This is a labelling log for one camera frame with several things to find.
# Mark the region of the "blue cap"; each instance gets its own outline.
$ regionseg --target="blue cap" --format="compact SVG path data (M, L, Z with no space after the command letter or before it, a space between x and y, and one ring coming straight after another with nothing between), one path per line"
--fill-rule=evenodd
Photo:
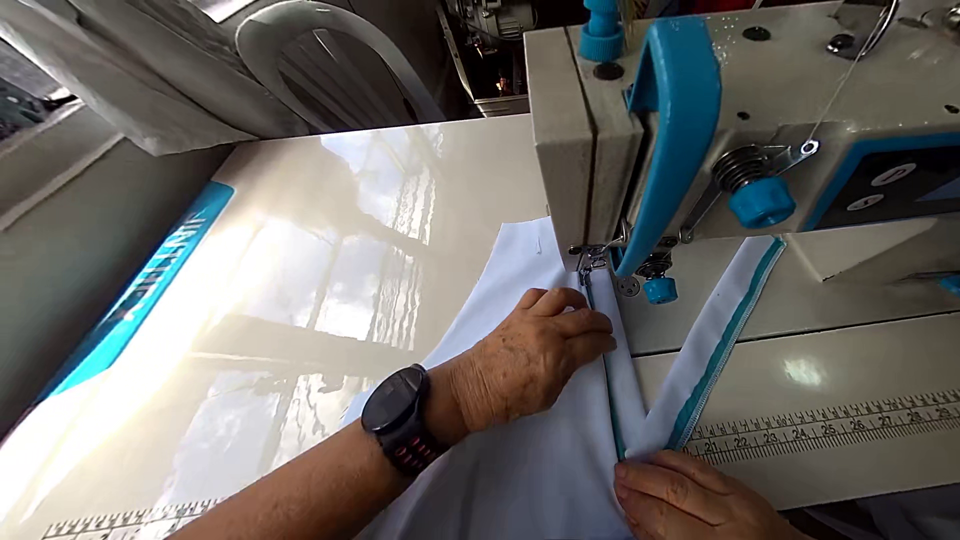
M643 284L643 292L647 293L650 304L669 304L677 300L677 282L673 278L653 278Z
M940 280L940 286L952 292L953 294L960 296L960 274L943 278Z
M779 176L761 178L737 189L730 197L730 210L747 229L763 229L790 217L797 203Z
M623 50L623 27L616 0L584 0L590 20L580 30L580 56L590 61L614 61Z

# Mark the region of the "black watch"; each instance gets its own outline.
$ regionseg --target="black watch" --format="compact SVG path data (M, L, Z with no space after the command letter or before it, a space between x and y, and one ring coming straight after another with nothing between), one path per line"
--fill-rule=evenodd
M360 424L376 437L383 454L406 476L415 477L447 450L423 424L430 378L419 364L390 375L373 390Z

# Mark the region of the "ruler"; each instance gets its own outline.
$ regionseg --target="ruler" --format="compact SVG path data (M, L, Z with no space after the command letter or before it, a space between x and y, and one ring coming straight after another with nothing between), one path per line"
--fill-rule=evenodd
M697 426L684 450L712 465L960 430L960 388Z
M168 504L54 523L41 540L160 540L224 499Z

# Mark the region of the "watch strap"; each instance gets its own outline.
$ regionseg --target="watch strap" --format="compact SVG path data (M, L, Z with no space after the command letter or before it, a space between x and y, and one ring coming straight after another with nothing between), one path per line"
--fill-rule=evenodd
M416 477L448 450L427 431L419 410L402 428L379 437L379 441L384 455L407 477Z

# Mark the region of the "right hand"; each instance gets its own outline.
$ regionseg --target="right hand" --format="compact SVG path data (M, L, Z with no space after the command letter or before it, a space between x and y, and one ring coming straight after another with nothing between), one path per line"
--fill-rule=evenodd
M580 292L528 290L490 335L448 362L467 430L549 408L574 371L616 349L612 332Z
M613 491L636 538L809 540L756 491L690 455L661 451L615 472Z

